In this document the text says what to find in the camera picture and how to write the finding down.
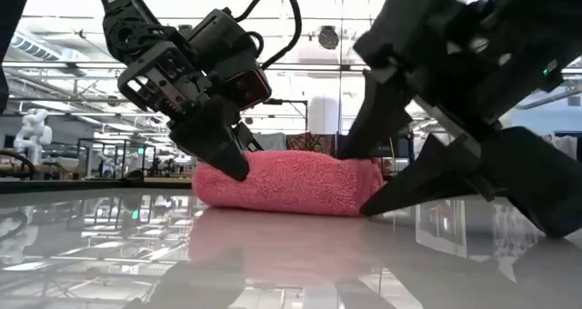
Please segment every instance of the air duct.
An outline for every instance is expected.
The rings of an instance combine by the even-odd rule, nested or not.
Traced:
[[[10,45],[14,49],[18,49],[43,61],[78,61],[80,57],[82,57],[82,55],[74,49],[45,45],[44,42],[37,40],[35,37],[25,35],[18,31],[16,31],[12,36]],[[73,66],[71,68],[63,68],[59,70],[65,74],[75,76],[86,75],[86,72]]]

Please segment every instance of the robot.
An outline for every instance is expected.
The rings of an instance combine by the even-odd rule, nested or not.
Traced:
[[[101,0],[107,49],[127,69],[119,90],[143,110],[170,118],[170,138],[185,153],[242,181],[242,152],[253,142],[240,111],[271,95],[259,64],[264,41],[228,9],[213,10],[181,35],[160,25],[142,0]],[[582,226],[582,166],[521,127],[498,119],[537,89],[550,92],[562,68],[582,55],[578,0],[386,0],[354,45],[367,63],[366,98],[338,157],[369,158],[371,149],[411,121],[415,101],[454,138],[429,135],[417,160],[362,207],[380,214],[438,198],[505,196],[539,229],[563,237]],[[147,77],[142,83],[138,76]],[[133,89],[129,82],[140,88]]]
[[[53,130],[45,125],[47,117],[48,112],[45,109],[28,110],[22,118],[22,128],[15,137],[15,152],[26,152],[32,164],[41,163],[43,145],[50,145],[53,141]]]

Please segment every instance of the rolled towel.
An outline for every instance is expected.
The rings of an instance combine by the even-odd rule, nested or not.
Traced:
[[[247,152],[245,157],[250,173],[243,182],[200,164],[193,182],[200,200],[260,211],[359,215],[384,183],[372,160],[337,160],[307,151]]]

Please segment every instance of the glossy table surface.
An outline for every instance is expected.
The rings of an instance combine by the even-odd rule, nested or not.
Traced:
[[[547,240],[503,199],[366,219],[206,208],[189,190],[1,195],[31,199],[51,204],[0,209],[3,309],[582,307],[582,232]]]

